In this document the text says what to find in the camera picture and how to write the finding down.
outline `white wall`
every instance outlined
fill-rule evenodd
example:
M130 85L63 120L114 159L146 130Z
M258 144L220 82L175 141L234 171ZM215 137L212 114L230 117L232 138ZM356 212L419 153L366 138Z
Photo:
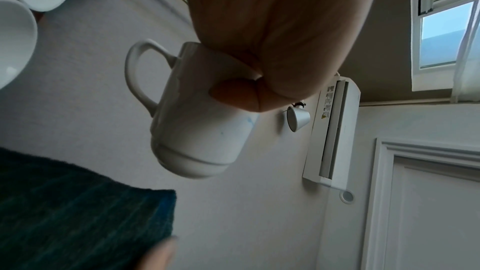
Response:
M196 41L186 4L67 0L47 13L31 63L0 90L0 146L135 187L175 189L180 242L172 269L314 269L327 192L302 180L312 124L292 133L284 114L262 114L225 173L171 174L151 153L151 119L124 80L128 48L147 37L174 54ZM147 53L139 70L141 86L159 100L165 60ZM315 98L306 101L312 115Z
M344 204L337 190L330 191L317 269L360 269L376 138L478 147L479 117L478 104L361 107L348 179L355 203Z

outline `window frame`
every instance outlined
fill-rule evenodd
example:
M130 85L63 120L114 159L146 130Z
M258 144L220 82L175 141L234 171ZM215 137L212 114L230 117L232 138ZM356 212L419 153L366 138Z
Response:
M452 9L473 0L411 0L411 90L451 89L456 63L420 67L422 20L424 17Z

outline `finger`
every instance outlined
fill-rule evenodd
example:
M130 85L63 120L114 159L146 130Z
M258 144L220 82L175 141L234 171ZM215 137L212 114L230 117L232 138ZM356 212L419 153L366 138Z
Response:
M257 80L223 81L210 89L210 96L221 103L250 112L265 112L298 101L270 90L263 77Z
M170 237L153 247L140 261L136 270L165 270L177 249L177 238Z

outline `white curtain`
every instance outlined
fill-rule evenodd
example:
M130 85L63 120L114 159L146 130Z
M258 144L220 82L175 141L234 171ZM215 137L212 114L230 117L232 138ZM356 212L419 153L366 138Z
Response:
M480 101L480 4L473 2L470 20L463 37L453 78L451 102Z

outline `green towel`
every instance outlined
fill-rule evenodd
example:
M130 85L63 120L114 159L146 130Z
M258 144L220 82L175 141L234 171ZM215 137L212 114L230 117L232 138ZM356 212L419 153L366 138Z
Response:
M132 269L172 234L176 199L0 148L0 269Z

